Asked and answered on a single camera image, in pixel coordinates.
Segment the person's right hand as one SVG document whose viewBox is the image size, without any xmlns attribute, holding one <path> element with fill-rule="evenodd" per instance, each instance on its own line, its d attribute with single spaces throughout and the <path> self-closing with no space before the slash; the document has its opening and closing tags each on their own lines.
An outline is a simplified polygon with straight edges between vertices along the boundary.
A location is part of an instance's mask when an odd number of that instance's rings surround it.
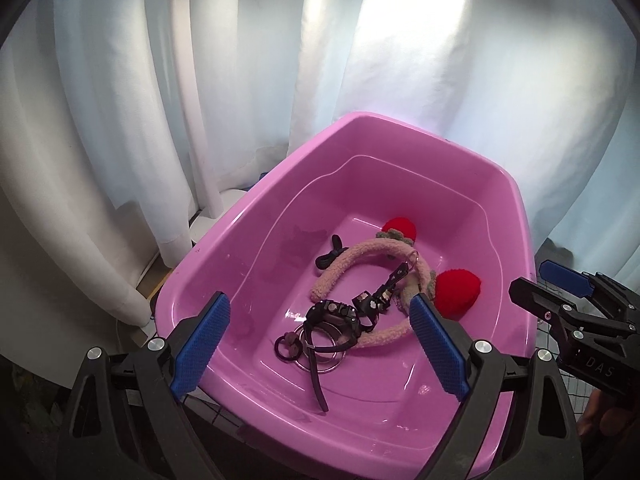
<svg viewBox="0 0 640 480">
<path fill-rule="evenodd" d="M 581 439 L 596 432 L 605 437 L 615 437 L 626 434 L 638 420 L 638 410 L 627 410 L 606 392 L 594 389 L 578 419 L 577 432 Z"/>
</svg>

